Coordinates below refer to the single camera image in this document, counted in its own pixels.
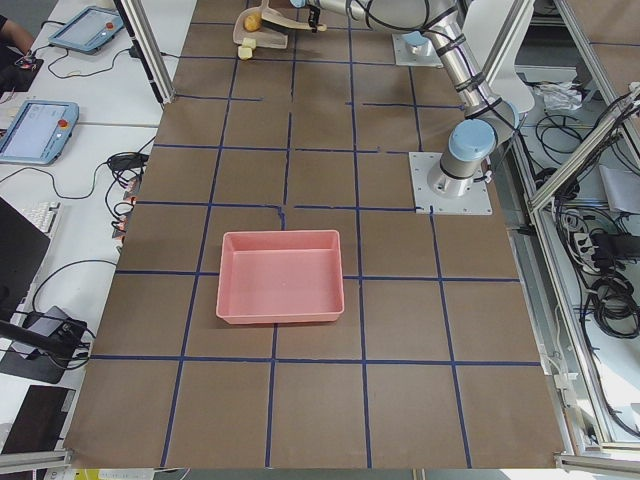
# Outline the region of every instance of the white paper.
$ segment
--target white paper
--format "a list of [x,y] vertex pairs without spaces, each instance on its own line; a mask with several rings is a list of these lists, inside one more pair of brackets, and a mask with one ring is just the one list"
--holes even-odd
[[604,165],[600,165],[600,175],[611,211],[640,213],[640,177]]

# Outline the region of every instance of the blue tablet device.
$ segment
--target blue tablet device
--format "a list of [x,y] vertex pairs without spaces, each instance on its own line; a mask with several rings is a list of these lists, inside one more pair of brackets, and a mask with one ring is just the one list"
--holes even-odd
[[47,165],[60,156],[78,121],[75,103],[27,100],[0,140],[0,162]]
[[92,54],[123,28],[117,12],[106,8],[87,7],[49,37],[58,47]]

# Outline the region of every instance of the person's arm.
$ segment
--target person's arm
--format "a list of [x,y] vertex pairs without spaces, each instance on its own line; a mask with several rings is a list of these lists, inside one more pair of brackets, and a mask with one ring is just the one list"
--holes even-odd
[[33,45],[33,35],[22,26],[12,20],[7,20],[0,30],[0,38],[9,45],[13,45],[22,52],[23,55],[29,51]]

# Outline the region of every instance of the white mounting plate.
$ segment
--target white mounting plate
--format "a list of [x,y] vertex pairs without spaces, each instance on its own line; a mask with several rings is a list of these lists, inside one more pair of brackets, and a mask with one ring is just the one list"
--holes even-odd
[[442,68],[442,62],[435,51],[430,55],[415,55],[407,49],[407,42],[402,35],[391,35],[393,38],[393,51],[396,55],[396,65],[409,67],[437,67]]
[[[493,210],[485,182],[473,183],[466,195],[456,199],[444,198],[429,187],[427,175],[441,156],[437,152],[409,153],[416,212],[430,213],[433,208],[436,215],[491,215]],[[476,173],[478,177],[483,175],[480,168]]]

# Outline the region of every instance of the yellow ball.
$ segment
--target yellow ball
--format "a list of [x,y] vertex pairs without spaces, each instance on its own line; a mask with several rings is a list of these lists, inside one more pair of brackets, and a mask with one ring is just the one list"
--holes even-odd
[[252,13],[244,19],[244,29],[247,32],[255,32],[260,30],[262,26],[262,17],[259,13]]

